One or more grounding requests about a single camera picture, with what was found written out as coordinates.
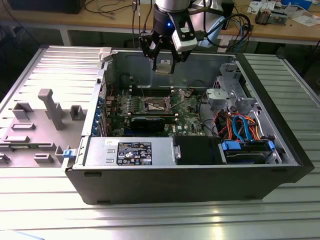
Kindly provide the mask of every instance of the power supply label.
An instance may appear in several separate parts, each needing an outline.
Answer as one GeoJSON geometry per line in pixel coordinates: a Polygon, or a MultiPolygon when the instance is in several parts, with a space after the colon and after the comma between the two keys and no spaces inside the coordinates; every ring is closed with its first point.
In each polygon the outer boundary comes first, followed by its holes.
{"type": "Polygon", "coordinates": [[[119,166],[152,165],[151,142],[119,142],[116,164],[119,166]]]}

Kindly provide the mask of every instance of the metal table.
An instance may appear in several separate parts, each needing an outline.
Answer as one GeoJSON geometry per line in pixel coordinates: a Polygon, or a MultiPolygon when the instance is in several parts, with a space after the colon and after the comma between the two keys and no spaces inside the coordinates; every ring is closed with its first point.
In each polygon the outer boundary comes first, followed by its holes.
{"type": "MultiPolygon", "coordinates": [[[[73,68],[67,66],[70,71],[82,69],[73,80],[73,86],[77,87],[66,88],[70,91],[83,88],[90,94],[91,81],[84,79],[89,78],[86,70],[98,72],[98,52],[99,48],[88,47],[40,49],[0,104],[0,110],[4,108],[0,114],[0,133],[10,118],[7,108],[22,94],[21,89],[37,93],[36,85],[33,90],[26,84],[57,85],[54,79],[65,58],[73,58],[77,63],[73,68]],[[53,58],[56,65],[43,68],[53,58]],[[41,65],[42,71],[46,69],[52,78],[32,81],[30,78],[37,76],[35,71],[41,65]]],[[[17,230],[46,240],[71,235],[81,239],[320,238],[319,99],[294,69],[284,65],[285,60],[274,55],[245,56],[316,167],[302,180],[280,186],[263,200],[93,206],[83,203],[60,167],[0,168],[0,229],[17,230]]],[[[64,94],[68,106],[68,91],[64,94]]]]}

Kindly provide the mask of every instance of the workbench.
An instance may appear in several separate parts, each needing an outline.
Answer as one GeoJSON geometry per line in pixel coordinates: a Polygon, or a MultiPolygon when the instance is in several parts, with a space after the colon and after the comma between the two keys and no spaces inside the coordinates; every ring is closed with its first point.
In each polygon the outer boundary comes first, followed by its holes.
{"type": "MultiPolygon", "coordinates": [[[[100,6],[109,4],[109,0],[100,0],[100,6]]],[[[131,3],[130,0],[125,0],[116,6],[105,8],[112,10],[120,8],[131,3]]],[[[301,45],[316,45],[320,39],[320,26],[314,25],[311,27],[304,26],[291,19],[286,22],[286,25],[258,25],[255,24],[254,14],[247,13],[250,0],[235,0],[236,6],[240,13],[246,13],[254,24],[253,32],[250,41],[267,42],[267,43],[282,43],[282,44],[301,44],[301,45]]],[[[141,4],[141,26],[148,13],[150,5],[141,4]]],[[[91,13],[82,9],[79,14],[65,14],[53,12],[38,12],[38,11],[16,11],[11,10],[12,15],[20,21],[24,27],[56,29],[60,31],[63,44],[72,46],[72,40],[69,31],[93,31],[93,32],[112,32],[112,33],[131,33],[132,32],[132,8],[126,7],[115,12],[115,20],[102,16],[97,13],[91,13]]],[[[88,6],[89,9],[96,11],[96,4],[92,3],[88,6]]],[[[311,6],[310,11],[320,12],[320,7],[311,6]]],[[[19,26],[5,11],[0,4],[0,24],[2,26],[19,26]]],[[[153,10],[147,21],[147,29],[151,30],[153,26],[153,10]]],[[[135,15],[134,32],[138,34],[138,14],[135,15]]],[[[232,23],[229,24],[227,30],[222,30],[219,35],[222,45],[227,45],[230,40],[235,39],[239,31],[232,23]]]]}

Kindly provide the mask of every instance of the blue plastic clip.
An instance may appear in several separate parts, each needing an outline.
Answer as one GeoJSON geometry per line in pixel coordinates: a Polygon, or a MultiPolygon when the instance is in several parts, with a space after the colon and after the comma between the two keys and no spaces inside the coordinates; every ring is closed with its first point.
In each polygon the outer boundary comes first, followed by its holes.
{"type": "Polygon", "coordinates": [[[77,148],[64,150],[62,156],[64,158],[74,159],[77,156],[77,148]]]}
{"type": "Polygon", "coordinates": [[[275,145],[274,145],[274,143],[272,141],[268,141],[268,145],[271,148],[271,150],[275,149],[275,145]]]}
{"type": "Polygon", "coordinates": [[[222,144],[222,150],[241,150],[241,145],[237,141],[224,141],[222,144]]]}

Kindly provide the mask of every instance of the desk leg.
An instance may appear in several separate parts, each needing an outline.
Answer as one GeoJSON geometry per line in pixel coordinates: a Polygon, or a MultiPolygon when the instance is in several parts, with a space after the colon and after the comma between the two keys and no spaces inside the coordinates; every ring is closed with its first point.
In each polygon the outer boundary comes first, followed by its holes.
{"type": "MultiPolygon", "coordinates": [[[[233,35],[223,35],[223,36],[221,37],[221,40],[220,40],[219,45],[221,45],[221,46],[227,46],[227,45],[229,44],[230,40],[232,40],[232,38],[233,38],[233,35]]],[[[224,48],[224,47],[219,47],[218,50],[217,50],[217,52],[218,52],[218,53],[225,53],[226,50],[227,50],[227,49],[224,48]]]]}
{"type": "Polygon", "coordinates": [[[72,46],[72,40],[69,31],[66,28],[61,28],[59,30],[63,41],[63,45],[72,46]]]}

